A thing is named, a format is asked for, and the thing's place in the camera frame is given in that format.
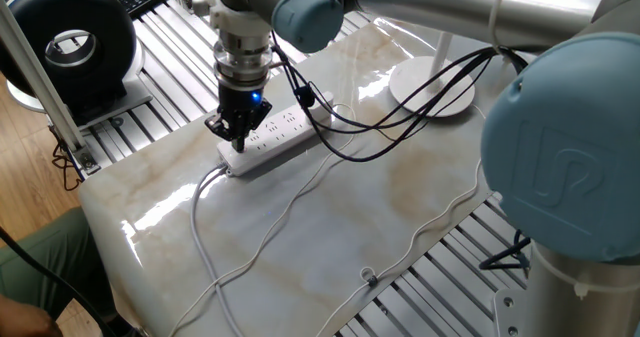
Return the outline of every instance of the cable clip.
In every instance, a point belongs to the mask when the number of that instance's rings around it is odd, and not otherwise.
[[[294,94],[304,107],[312,107],[316,102],[316,93],[309,84],[296,88]]]
[[[375,287],[376,285],[378,285],[378,277],[371,276],[371,278],[367,280],[367,283],[369,284],[369,287]]]

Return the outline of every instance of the power strip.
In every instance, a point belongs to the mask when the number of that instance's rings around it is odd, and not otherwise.
[[[324,96],[333,106],[333,94]],[[327,124],[331,114],[319,103],[309,109],[316,121]],[[284,151],[300,144],[316,134],[311,122],[298,104],[267,118],[255,131],[251,131],[245,140],[245,150],[238,153],[231,142],[220,142],[218,152],[229,166],[229,173],[242,176],[266,161],[277,157]]]

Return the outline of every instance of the table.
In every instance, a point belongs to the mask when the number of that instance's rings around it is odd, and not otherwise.
[[[378,19],[299,64],[300,71],[373,123],[395,106],[387,83],[393,67],[433,54],[438,32]],[[499,66],[478,85],[488,110]],[[267,86],[274,111],[293,103],[283,76]],[[88,179],[80,196],[117,296],[119,311],[153,336],[166,336],[211,282],[189,230],[189,199],[219,162],[219,139],[195,120]],[[286,226],[254,268],[224,287],[246,336],[315,336],[330,313],[362,284],[360,269],[381,271],[402,256],[413,231],[473,185],[482,118],[473,110],[433,123],[388,156],[367,164],[333,159],[312,190],[296,201]],[[392,131],[392,137],[400,131]],[[340,145],[344,138],[331,136]],[[365,155],[386,140],[371,132],[348,151]],[[314,139],[241,178],[222,177],[203,194],[198,226],[219,273],[246,262],[293,194],[327,155]],[[479,193],[423,234],[397,277],[490,195]],[[332,335],[395,278],[359,296],[327,329]],[[231,336],[219,304],[180,336]]]

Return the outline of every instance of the wire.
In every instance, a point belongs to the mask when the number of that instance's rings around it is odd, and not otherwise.
[[[49,127],[49,131],[51,132],[51,134],[53,134],[53,137],[55,137],[57,144],[56,147],[53,149],[53,160],[51,160],[51,163],[56,166],[56,168],[59,168],[62,170],[62,179],[64,182],[64,190],[67,192],[71,192],[75,189],[77,189],[78,187],[80,187],[80,184],[82,184],[82,180],[76,177],[76,184],[73,187],[69,187],[69,180],[67,177],[67,170],[69,168],[73,168],[76,171],[77,175],[80,175],[78,173],[78,171],[76,170],[76,166],[73,164],[73,161],[71,161],[71,159],[69,159],[68,155],[68,148],[67,148],[67,144],[60,139],[60,137],[58,137],[58,135],[55,133],[55,130],[53,128],[53,126]]]
[[[462,93],[460,93],[460,95],[458,95],[458,97],[456,97],[454,100],[452,100],[451,102],[449,102],[446,106],[442,107],[438,112],[436,112],[436,114],[434,114],[434,117],[437,117],[442,111],[444,111],[445,109],[449,108],[449,106],[451,106],[453,103],[455,103],[458,99],[460,99],[462,96],[464,96],[465,93],[467,93],[468,90],[471,89],[471,87],[475,86],[476,82],[478,82],[478,80],[480,79],[480,77],[482,77],[482,75],[484,74],[484,72],[487,70],[487,67],[489,67],[489,64],[491,63],[491,59],[489,59],[487,61],[487,63],[485,63],[484,67],[482,67],[482,70],[480,70],[480,73],[478,73],[478,76],[476,76],[476,78],[473,80],[473,82],[471,82],[471,84],[464,90],[462,91]],[[484,113],[482,113],[482,111],[480,111],[480,115],[482,115],[483,119],[487,119],[487,117],[484,115]],[[420,131],[422,131],[425,127],[427,127],[427,125],[429,124],[431,120],[427,119],[427,121],[425,122],[425,124],[418,128],[417,130],[415,130],[412,134],[410,134],[409,136],[407,136],[405,138],[405,140],[408,140],[409,138],[417,135]]]
[[[482,62],[486,61],[487,58],[490,58],[489,56],[494,56],[494,53],[490,53],[488,55],[480,55],[477,56],[473,61],[471,61],[469,64],[467,64],[458,74],[456,74],[456,76],[442,89],[442,91],[440,91],[433,99],[431,99],[429,102],[427,102],[425,104],[425,106],[422,108],[423,112],[421,113],[421,117],[426,117],[426,115],[431,111],[431,109],[433,109],[433,107],[440,102],[440,100],[444,97],[444,95],[449,91],[449,89],[451,89],[451,87],[453,85],[455,85],[456,83],[460,82],[460,80],[462,80],[462,78],[464,78],[464,76],[466,76],[467,74],[469,74],[472,70],[474,70],[479,64],[481,64]],[[403,140],[405,137],[407,137],[411,131],[413,131],[413,129],[420,123],[420,119],[416,119],[410,126],[409,128],[407,128],[407,130],[404,131],[404,133],[402,133],[402,135],[400,136],[400,138],[398,140],[396,140],[396,142],[393,142],[392,144],[390,144],[389,146],[387,146],[386,148],[384,148],[382,151],[373,154],[371,156],[368,157],[361,157],[361,158],[357,158],[357,157],[351,157],[351,156],[347,156],[343,153],[341,153],[340,151],[336,150],[328,141],[327,139],[322,135],[322,133],[320,132],[320,128],[317,125],[317,122],[313,119],[313,116],[311,115],[311,113],[309,112],[308,108],[305,108],[303,104],[301,104],[301,107],[303,107],[303,111],[305,112],[305,114],[307,115],[307,118],[309,118],[309,120],[311,121],[311,125],[313,126],[314,130],[316,131],[316,134],[318,135],[318,137],[320,138],[320,140],[322,141],[322,143],[324,143],[324,145],[333,153],[335,153],[336,155],[338,155],[339,157],[347,160],[347,161],[351,161],[351,162],[359,162],[359,163],[364,163],[364,162],[369,162],[372,160],[375,160],[377,158],[380,158],[384,155],[386,155],[387,153],[389,153],[390,151],[392,151],[395,147],[397,147]]]
[[[289,58],[287,57],[287,55],[280,49],[280,46],[278,44],[277,41],[277,37],[275,36],[275,33],[272,32],[272,37],[274,40],[274,44],[275,46],[273,47],[274,52],[280,57],[280,60],[285,62],[285,65],[283,66],[285,69],[285,72],[287,74],[287,78],[289,80],[289,84],[291,85],[294,93],[296,92],[296,90],[298,90],[300,88],[300,84],[297,80],[297,78],[300,78],[300,80],[305,84],[305,85],[310,85],[313,86],[313,82],[307,82],[304,77],[302,76],[302,74],[300,74],[300,72],[291,65],[291,63],[289,62]],[[510,50],[505,49],[504,53],[506,53],[507,55],[509,55],[511,57],[511,55],[513,56],[513,63],[514,63],[514,67],[516,67],[516,71],[519,73],[520,69],[521,69],[521,63],[526,64],[526,61],[524,61],[522,58],[520,58],[519,56],[517,56],[515,53],[513,53]],[[396,106],[391,112],[389,112],[389,114],[387,114],[387,116],[385,116],[384,118],[382,118],[378,123],[370,126],[370,125],[366,125],[363,123],[359,123],[357,121],[350,121],[342,116],[340,116],[339,114],[335,114],[332,113],[336,118],[340,119],[342,122],[348,123],[350,125],[356,126],[356,127],[361,127],[363,128],[362,130],[357,130],[357,131],[353,131],[354,134],[358,134],[358,133],[363,133],[363,132],[367,132],[376,128],[380,128],[380,129],[386,129],[386,128],[393,128],[396,126],[399,126],[405,122],[408,122],[411,120],[411,118],[420,115],[425,106],[423,106],[423,108],[411,113],[409,116],[403,118],[400,121],[394,122],[394,123],[390,123],[387,125],[383,125],[384,122],[386,122],[389,118],[391,118],[393,115],[395,115],[398,111],[400,111],[404,105],[406,105],[411,99],[413,99],[418,93],[420,93],[422,90],[424,90],[425,88],[427,88],[429,85],[431,85],[432,83],[434,83],[436,80],[438,80],[440,77],[442,77],[445,73],[449,72],[453,67],[460,65],[461,63],[476,57],[478,55],[482,55],[482,54],[491,54],[491,56],[486,56],[485,58],[489,58],[489,57],[493,57],[496,55],[496,52],[491,48],[484,48],[484,49],[480,49],[474,52],[471,52],[469,54],[467,54],[466,56],[463,56],[461,58],[459,58],[458,60],[452,62],[451,64],[447,65],[445,68],[442,69],[442,71],[440,71],[439,73],[437,73],[435,76],[433,76],[431,79],[429,79],[427,82],[425,82],[422,86],[420,86],[418,89],[416,89],[411,95],[409,95],[402,103],[400,103],[398,106]]]
[[[225,174],[226,170],[227,170],[227,167],[224,164],[220,164],[220,165],[217,165],[213,170],[205,174],[204,177],[202,177],[200,182],[198,182],[198,184],[196,185],[195,191],[193,192],[193,197],[191,198],[191,209],[189,211],[189,217],[190,217],[189,219],[191,221],[191,234],[193,236],[193,240],[196,244],[196,247],[198,248],[198,252],[200,253],[200,257],[202,258],[202,261],[204,262],[207,268],[207,272],[209,272],[209,276],[211,277],[212,281],[215,281],[216,279],[218,279],[218,277],[216,276],[216,271],[213,268],[211,257],[209,257],[207,250],[204,248],[204,246],[202,245],[202,241],[200,240],[200,234],[198,233],[198,228],[196,226],[196,209],[198,207],[198,201],[200,200],[200,195],[202,194],[203,190],[211,182],[213,182],[218,177]],[[207,181],[207,178],[216,171],[217,173]],[[233,319],[233,316],[229,309],[229,305],[227,304],[227,301],[224,295],[222,294],[222,287],[220,287],[220,285],[216,285],[216,293],[218,293],[220,306],[222,306],[222,311],[224,312],[224,317],[227,320],[229,327],[231,327],[231,330],[236,336],[243,337],[244,335],[242,334],[242,332],[240,331],[240,328],[238,327],[235,320]]]
[[[53,282],[55,282],[60,287],[66,289],[71,293],[73,298],[84,307],[87,312],[91,315],[91,317],[96,321],[98,326],[100,326],[100,330],[105,336],[108,337],[116,337],[115,333],[107,326],[107,323],[100,317],[96,309],[89,303],[89,301],[84,298],[83,295],[80,294],[73,286],[71,286],[67,281],[63,280],[60,276],[50,271],[48,268],[44,267],[38,261],[36,261],[33,257],[31,257],[25,250],[18,245],[18,243],[11,238],[11,236],[5,231],[2,227],[0,227],[0,239],[2,239],[9,248],[13,250],[22,260],[24,260],[29,266],[33,267],[36,271],[43,274],[45,277],[49,278]]]
[[[355,113],[355,111],[353,110],[353,108],[351,106],[346,105],[346,104],[342,104],[342,103],[336,103],[336,106],[343,106],[343,107],[348,108],[351,111],[351,113],[353,114],[353,118],[357,119],[356,113]],[[351,144],[351,142],[353,141],[354,138],[355,138],[355,136],[352,136],[351,138],[349,138],[349,141],[347,141],[347,143],[345,143],[342,147],[340,147],[339,150],[343,150],[344,148],[346,148],[349,144]],[[322,168],[324,167],[324,165],[333,156],[334,156],[334,154],[331,153],[327,157],[325,157],[325,159],[322,161],[322,163],[320,164],[320,166],[318,167],[316,172],[313,174],[313,176],[311,176],[311,178],[307,181],[307,183],[305,183],[304,186],[302,186],[302,188],[300,188],[300,190],[298,190],[298,192],[291,199],[291,201],[289,202],[287,207],[284,209],[284,212],[282,212],[280,217],[278,217],[278,219],[271,225],[271,227],[269,227],[269,230],[267,230],[267,233],[265,233],[264,237],[262,238],[262,241],[260,242],[260,245],[258,246],[258,249],[256,250],[256,253],[253,255],[253,257],[249,261],[247,261],[247,263],[243,264],[242,266],[240,266],[240,267],[238,267],[238,268],[236,268],[236,269],[234,269],[234,270],[232,270],[230,272],[227,272],[224,275],[222,275],[221,277],[219,277],[216,280],[214,280],[213,283],[211,283],[200,294],[200,296],[198,296],[196,301],[182,314],[180,319],[178,319],[178,321],[174,325],[174,327],[171,330],[171,332],[169,332],[169,336],[168,337],[174,337],[176,335],[176,333],[178,332],[178,330],[181,327],[182,321],[184,321],[184,319],[189,315],[189,313],[191,313],[191,311],[193,311],[193,309],[200,303],[200,301],[202,301],[204,296],[206,296],[207,293],[209,291],[211,291],[211,289],[216,288],[218,285],[222,284],[222,281],[227,279],[227,277],[233,276],[233,278],[237,278],[237,277],[240,277],[243,274],[245,274],[247,271],[249,271],[249,269],[256,262],[256,260],[258,259],[258,257],[262,253],[262,250],[265,248],[267,242],[269,241],[270,236],[271,236],[271,232],[273,232],[273,230],[276,228],[276,226],[278,226],[280,224],[280,222],[286,217],[286,215],[289,212],[289,210],[291,210],[291,207],[293,206],[293,203],[298,199],[298,197],[300,197],[302,192],[311,184],[311,182],[313,182],[313,180],[315,180],[315,178],[320,174],[320,171],[322,171]]]
[[[357,290],[355,290],[355,292],[353,292],[351,294],[351,296],[349,296],[349,298],[347,298],[346,301],[344,301],[340,306],[338,306],[338,308],[336,308],[335,311],[333,311],[333,313],[329,316],[329,318],[327,319],[327,321],[325,322],[325,324],[322,326],[322,328],[320,329],[320,332],[318,332],[318,334],[316,335],[316,337],[319,337],[322,332],[324,332],[324,330],[327,328],[327,326],[329,325],[329,323],[331,322],[331,320],[333,320],[333,318],[336,316],[336,314],[338,314],[338,312],[340,312],[340,310],[342,308],[344,308],[344,306],[346,306],[349,302],[351,302],[351,300],[353,300],[355,298],[355,296],[362,291],[363,289],[365,289],[366,287],[374,287],[378,281],[380,281],[382,278],[384,278],[387,274],[391,273],[391,271],[398,267],[402,262],[404,262],[409,255],[411,254],[411,251],[413,250],[413,246],[415,245],[416,240],[418,239],[418,236],[420,236],[420,234],[422,234],[423,232],[425,232],[425,230],[427,229],[427,227],[429,227],[430,225],[432,225],[433,223],[439,221],[440,219],[442,219],[444,216],[446,216],[449,211],[454,207],[457,206],[458,204],[460,204],[462,201],[468,200],[469,198],[473,197],[476,193],[476,191],[478,190],[478,186],[480,184],[479,182],[479,174],[480,174],[480,167],[482,165],[482,161],[478,162],[478,165],[476,166],[476,173],[475,173],[475,183],[473,185],[473,188],[468,190],[467,192],[464,192],[463,194],[459,195],[458,197],[454,198],[449,205],[447,206],[447,208],[444,210],[444,212],[442,212],[439,216],[431,219],[430,221],[428,221],[427,223],[423,224],[422,226],[420,226],[413,234],[413,236],[411,237],[411,243],[409,244],[409,248],[407,249],[407,252],[404,254],[404,256],[402,256],[402,258],[400,258],[396,263],[394,263],[393,265],[389,266],[387,269],[385,269],[384,271],[382,271],[379,275],[374,275],[372,278],[370,278],[369,280],[367,280],[365,284],[363,284],[362,286],[360,286]],[[370,267],[365,267],[362,269],[364,270],[370,270],[373,271],[372,268]]]
[[[482,116],[482,118],[483,118],[485,121],[487,120],[487,116],[484,114],[484,112],[482,112],[482,110],[480,109],[480,107],[478,107],[478,106],[477,106],[477,105],[475,105],[475,104],[472,104],[471,106],[472,106],[472,107],[474,107],[475,109],[477,109],[477,110],[478,110],[478,112],[480,112],[480,115]]]
[[[498,33],[496,31],[496,27],[498,24],[498,13],[500,12],[500,6],[502,5],[503,0],[494,0],[493,7],[491,8],[491,14],[489,15],[489,34],[491,36],[491,43],[493,44],[493,49],[496,53],[501,54],[502,50],[500,49],[500,41],[498,41]]]
[[[507,248],[506,250],[498,253],[497,255],[489,257],[486,261],[480,263],[480,270],[489,271],[489,270],[505,270],[505,269],[525,269],[525,273],[528,269],[528,261],[524,262],[520,256],[524,256],[522,253],[522,249],[531,244],[531,238],[527,237],[522,241],[514,244],[513,246]],[[502,264],[498,263],[500,260],[514,256],[514,258],[519,260],[519,263],[507,263]]]

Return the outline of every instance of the white cable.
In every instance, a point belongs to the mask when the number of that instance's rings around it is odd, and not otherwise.
[[[482,110],[476,106],[475,104],[472,104],[473,107],[475,107],[478,112],[480,112],[480,115],[482,116],[482,118],[484,120],[487,119],[487,117],[485,116],[485,114],[482,112]],[[329,316],[329,318],[327,319],[327,321],[324,323],[324,326],[322,326],[322,328],[320,329],[320,332],[318,332],[318,334],[316,335],[316,337],[320,337],[320,335],[322,334],[322,332],[324,332],[324,330],[327,328],[327,326],[329,325],[329,322],[331,322],[331,320],[336,316],[336,314],[338,314],[338,312],[340,312],[340,310],[347,305],[347,303],[351,302],[351,300],[358,294],[358,292],[362,291],[364,288],[366,288],[367,286],[369,286],[369,282],[368,279],[365,275],[365,272],[369,272],[369,274],[371,274],[372,276],[375,276],[377,278],[377,280],[381,280],[384,276],[386,276],[392,269],[396,268],[398,265],[400,265],[402,262],[404,262],[409,255],[411,254],[411,251],[413,250],[413,245],[415,244],[415,241],[417,240],[418,236],[425,231],[425,229],[427,227],[429,227],[431,224],[435,223],[436,221],[440,220],[442,217],[446,216],[447,213],[449,213],[449,211],[451,210],[451,208],[454,205],[459,204],[462,201],[465,201],[471,197],[473,197],[476,193],[476,191],[478,190],[478,185],[480,183],[480,167],[482,166],[482,160],[478,161],[478,165],[476,166],[476,173],[475,173],[475,183],[473,185],[473,188],[468,190],[467,192],[459,195],[458,197],[454,198],[451,203],[449,203],[449,205],[447,206],[447,208],[444,210],[444,212],[442,212],[442,214],[440,214],[438,217],[430,220],[429,222],[423,224],[422,226],[420,226],[415,233],[413,234],[413,236],[411,237],[411,243],[409,244],[409,249],[407,250],[407,253],[404,254],[404,256],[402,256],[402,258],[400,258],[398,260],[398,262],[394,263],[393,265],[391,265],[389,268],[387,268],[386,270],[382,271],[382,273],[380,273],[379,275],[375,274],[375,271],[373,270],[373,268],[371,267],[364,267],[362,270],[360,270],[360,278],[367,282],[365,284],[363,284],[362,286],[360,286],[357,290],[355,290],[355,292],[353,292],[351,294],[351,296],[349,296],[349,298],[347,298],[346,301],[344,301],[340,306],[338,306],[338,308],[336,308],[335,311],[333,311],[333,313],[331,314],[331,316]]]
[[[195,191],[193,192],[193,197],[191,198],[191,209],[189,211],[189,217],[191,221],[191,234],[193,236],[194,242],[196,243],[196,247],[198,248],[198,252],[200,253],[200,257],[202,258],[202,261],[207,267],[207,271],[209,272],[209,276],[211,277],[212,281],[215,281],[216,279],[218,279],[218,277],[216,277],[216,271],[213,268],[211,257],[209,257],[207,250],[202,245],[202,241],[200,240],[200,235],[198,234],[198,228],[196,227],[196,209],[198,206],[198,200],[200,200],[200,195],[202,194],[204,189],[211,182],[216,180],[218,177],[224,175],[226,173],[226,170],[227,170],[227,167],[224,164],[220,164],[216,166],[216,168],[214,168],[213,170],[205,174],[204,177],[202,177],[200,182],[198,182],[198,185],[196,186]],[[216,171],[217,173],[207,181],[207,177],[209,177],[209,175],[211,175]],[[231,311],[229,310],[229,305],[227,304],[227,301],[224,298],[224,295],[222,294],[222,288],[220,287],[220,285],[216,285],[216,293],[218,294],[220,305],[222,306],[222,311],[224,312],[224,317],[227,320],[229,327],[231,327],[231,330],[236,335],[236,337],[244,337],[244,335],[240,331],[240,328],[234,321],[233,316],[231,315]]]
[[[500,41],[498,41],[498,34],[496,32],[496,27],[498,24],[498,13],[500,12],[500,6],[502,5],[502,0],[494,0],[493,7],[491,8],[491,14],[489,15],[489,34],[491,36],[491,43],[493,44],[493,49],[500,55],[502,51],[500,51]]]
[[[357,116],[355,111],[353,110],[353,108],[351,108],[351,106],[346,105],[346,104],[342,104],[342,103],[336,103],[335,106],[343,106],[348,108],[351,113],[353,114],[353,119],[354,121],[357,121]],[[346,148],[355,138],[355,135],[352,135],[351,138],[349,138],[349,141],[347,141],[347,143],[340,147],[338,150],[341,151],[344,148]],[[269,237],[271,236],[271,232],[276,228],[276,226],[278,224],[280,224],[280,222],[285,218],[285,216],[287,215],[287,212],[289,212],[289,210],[291,209],[291,207],[293,206],[293,203],[296,201],[296,199],[298,199],[298,197],[300,196],[300,194],[311,184],[311,182],[313,182],[313,180],[320,174],[320,171],[322,170],[322,168],[324,167],[324,165],[327,163],[327,161],[329,161],[329,159],[331,157],[333,157],[334,154],[331,153],[329,154],[320,164],[320,167],[318,167],[318,170],[313,174],[313,176],[311,176],[311,178],[309,179],[309,181],[307,183],[305,183],[304,186],[302,186],[302,188],[300,188],[300,190],[295,194],[295,196],[291,199],[291,201],[289,202],[289,204],[287,205],[287,207],[285,208],[284,212],[282,212],[282,215],[280,215],[280,217],[278,217],[278,219],[271,225],[271,227],[269,228],[269,230],[267,231],[267,233],[264,235],[264,238],[262,239],[262,242],[260,242],[260,246],[258,247],[258,250],[256,251],[256,253],[253,255],[253,257],[244,265],[225,273],[224,275],[222,275],[220,278],[216,279],[215,281],[213,281],[213,283],[211,283],[209,285],[209,287],[207,287],[202,294],[200,294],[200,296],[196,299],[196,301],[184,312],[184,314],[180,317],[180,319],[178,320],[178,322],[176,322],[176,324],[174,325],[173,329],[171,330],[171,332],[169,333],[168,337],[174,337],[176,335],[176,333],[178,332],[178,330],[181,327],[182,321],[184,321],[184,319],[187,317],[187,315],[189,315],[189,313],[191,313],[191,311],[193,311],[193,309],[198,305],[198,303],[200,303],[200,301],[204,298],[204,296],[206,296],[206,294],[211,291],[211,289],[216,288],[218,285],[220,285],[222,283],[223,280],[225,280],[227,277],[234,275],[233,277],[239,277],[242,274],[246,273],[255,263],[255,261],[258,259],[258,257],[260,256],[260,253],[262,253],[262,250],[264,249],[267,241],[269,240]]]
[[[478,112],[480,112],[480,116],[482,116],[482,119],[484,119],[485,121],[487,120],[487,116],[484,114],[484,112],[482,112],[482,110],[480,109],[480,107],[478,107],[478,105],[476,104],[471,104],[473,107],[475,107],[475,109],[478,110]]]

